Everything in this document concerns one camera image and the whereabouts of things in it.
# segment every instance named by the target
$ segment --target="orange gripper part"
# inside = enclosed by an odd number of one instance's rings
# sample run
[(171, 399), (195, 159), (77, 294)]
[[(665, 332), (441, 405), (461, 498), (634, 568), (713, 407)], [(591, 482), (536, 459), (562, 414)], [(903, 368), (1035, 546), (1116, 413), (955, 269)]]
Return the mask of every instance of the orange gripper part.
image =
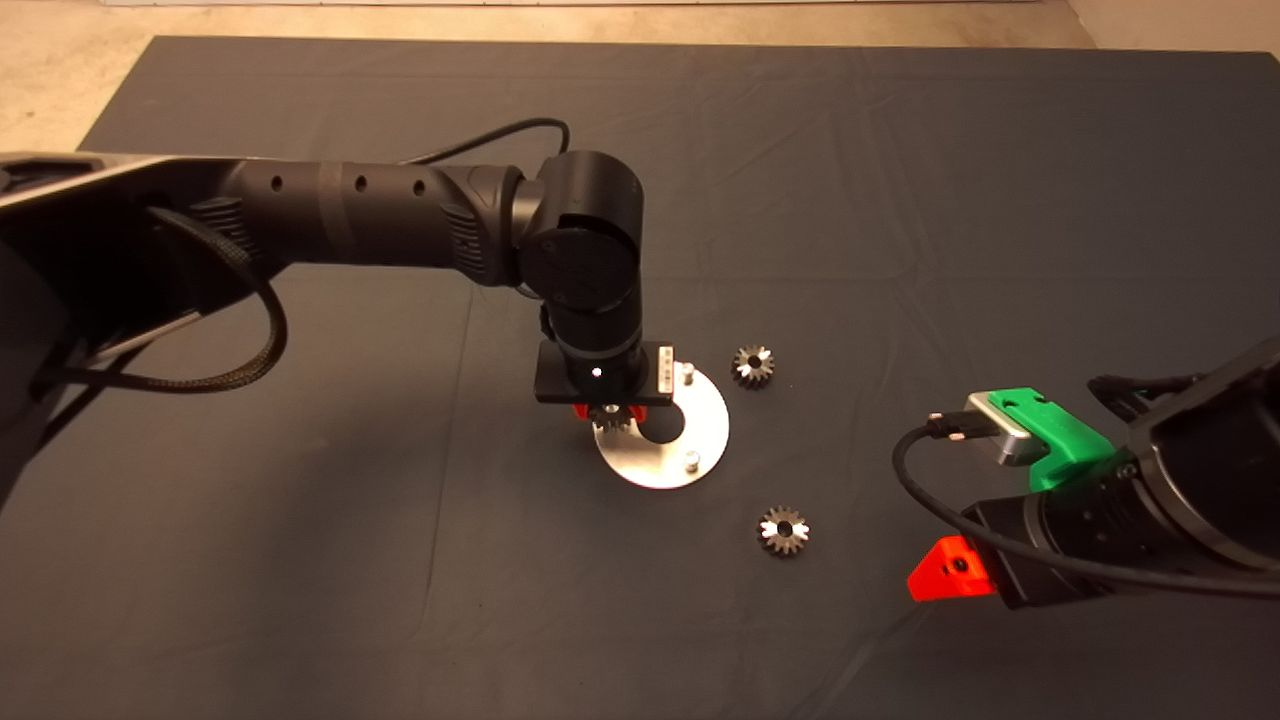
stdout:
[(982, 559), (961, 536), (938, 538), (906, 578), (906, 587), (915, 602), (996, 592)]
[[(628, 405), (627, 407), (631, 409), (631, 416), (636, 419), (636, 423), (644, 423), (645, 418), (649, 416), (649, 407), (645, 405)], [(573, 404), (573, 415), (576, 415), (579, 420), (586, 420), (590, 418), (590, 406), (585, 402)]]

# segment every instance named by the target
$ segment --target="table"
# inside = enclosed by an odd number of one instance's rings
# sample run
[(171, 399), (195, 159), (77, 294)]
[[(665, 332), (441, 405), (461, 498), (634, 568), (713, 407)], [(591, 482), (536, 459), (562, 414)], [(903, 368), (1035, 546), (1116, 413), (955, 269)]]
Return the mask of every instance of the table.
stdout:
[[(259, 384), (108, 392), (0, 515), (0, 716), (1270, 717), (1270, 605), (913, 605), (947, 532), (892, 442), (1029, 384), (1210, 369), (1272, 333), (1265, 54), (157, 38), (95, 151), (389, 161), (527, 115), (646, 191), (646, 333), (722, 379), (704, 480), (612, 475), (532, 401), (536, 306), (444, 272), (297, 266)], [(468, 161), (536, 172), (553, 138)], [(137, 364), (251, 354), (252, 302)], [(730, 354), (778, 375), (748, 393)], [(1024, 477), (931, 446), (964, 505)], [(753, 521), (804, 510), (769, 557)]]

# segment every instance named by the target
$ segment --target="black cable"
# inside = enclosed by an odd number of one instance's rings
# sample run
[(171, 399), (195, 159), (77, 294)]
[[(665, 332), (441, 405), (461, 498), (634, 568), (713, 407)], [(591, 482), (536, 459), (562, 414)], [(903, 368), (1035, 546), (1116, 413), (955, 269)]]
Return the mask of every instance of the black cable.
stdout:
[(447, 160), (454, 155), (461, 155), (467, 150), (475, 150), (481, 145), (488, 145), (495, 140), (507, 137), (508, 135), (515, 135), (521, 131), (530, 128), (556, 128), (561, 132), (561, 145), (559, 154), (568, 150), (568, 123), (557, 118), (526, 118), (524, 120), (517, 120), (511, 124), (502, 126), (500, 128), (494, 128), (484, 135), (477, 135), (471, 140), (463, 140), (457, 145), (451, 145), (434, 152), (428, 152), (426, 155), (419, 155), (417, 158), (410, 158), (408, 160), (401, 160), (401, 165), (428, 165), (430, 163), (439, 163), (440, 160)]
[[(128, 352), (122, 352), (118, 357), (113, 359), (104, 372), (106, 373), (120, 373), (133, 361), (134, 357), (142, 354), (151, 343), (134, 347)], [(45, 432), (40, 434), (40, 442), (36, 445), (36, 452), (45, 448), (46, 445), (54, 441), (59, 433), (61, 433), (67, 425), (72, 423), (86, 407), (90, 406), (97, 396), (102, 395), (106, 386), (90, 386), (79, 392), (70, 402), (68, 402), (56, 415), (50, 418), (49, 423), (45, 425)]]
[(951, 507), (947, 507), (945, 502), (929, 495), (928, 491), (911, 479), (911, 474), (906, 469), (906, 454), (911, 446), (916, 443), (916, 441), (927, 437), (932, 437), (932, 433), (927, 428), (915, 428), (902, 436), (902, 439), (897, 441), (897, 445), (893, 446), (893, 471), (897, 474), (897, 482), (901, 483), (902, 488), (906, 489), (906, 492), (915, 498), (916, 502), (924, 506), (925, 510), (936, 515), (943, 523), (978, 542), (989, 544), (991, 547), (1007, 552), (1009, 555), (1030, 560), (1032, 562), (1039, 562), (1065, 573), (1071, 573), (1084, 578), (1093, 578), (1097, 580), (1194, 594), (1280, 600), (1280, 583), (1275, 582), (1219, 580), (1211, 578), (1197, 578), (1194, 575), (1175, 575), (1171, 573), (1139, 570), (1137, 568), (1096, 562), (1093, 560), (1082, 560), (1079, 557), (1070, 557), (1057, 552), (1041, 550), (1025, 542), (1016, 541), (984, 528), (956, 512)]
[(147, 208), (155, 219), (165, 225), (179, 231), (183, 237), (200, 243), (211, 250), (236, 275), (244, 282), (266, 306), (266, 315), (270, 320), (266, 345), (247, 363), (218, 375), (191, 379), (170, 380), (165, 378), (148, 378), (145, 375), (131, 375), (111, 370), (91, 370), (87, 368), (49, 368), (36, 375), (36, 382), (51, 384), (73, 383), (90, 387), (119, 387), (125, 389), (142, 389), (148, 392), (168, 393), (204, 393), (221, 392), (244, 387), (265, 375), (284, 354), (288, 342), (288, 323), (284, 318), (284, 307), (280, 299), (275, 296), (270, 283), (264, 281), (252, 269), (252, 259), (244, 250), (234, 242), (223, 237), (218, 231), (204, 223), (188, 218), (180, 213), (164, 208)]

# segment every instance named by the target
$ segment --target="cable connector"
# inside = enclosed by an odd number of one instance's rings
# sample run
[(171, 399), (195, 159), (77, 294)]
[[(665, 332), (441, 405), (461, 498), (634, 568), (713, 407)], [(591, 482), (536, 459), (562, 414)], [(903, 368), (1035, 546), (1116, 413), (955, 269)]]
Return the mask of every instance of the cable connector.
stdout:
[(925, 432), (931, 438), (951, 441), (965, 441), (983, 437), (995, 437), (1001, 433), (1000, 425), (978, 410), (961, 410), (959, 413), (931, 413), (924, 423)]

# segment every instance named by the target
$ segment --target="gear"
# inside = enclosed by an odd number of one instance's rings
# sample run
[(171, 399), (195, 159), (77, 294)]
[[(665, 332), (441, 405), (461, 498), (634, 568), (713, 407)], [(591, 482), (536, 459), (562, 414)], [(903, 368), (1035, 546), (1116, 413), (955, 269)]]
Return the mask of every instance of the gear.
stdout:
[(631, 409), (626, 405), (593, 405), (588, 411), (591, 423), (605, 432), (625, 428), (631, 423)]
[(809, 523), (799, 510), (771, 507), (760, 516), (760, 543), (778, 557), (791, 557), (809, 542)]
[(773, 351), (763, 345), (739, 347), (733, 355), (733, 380), (745, 388), (762, 388), (773, 378)]

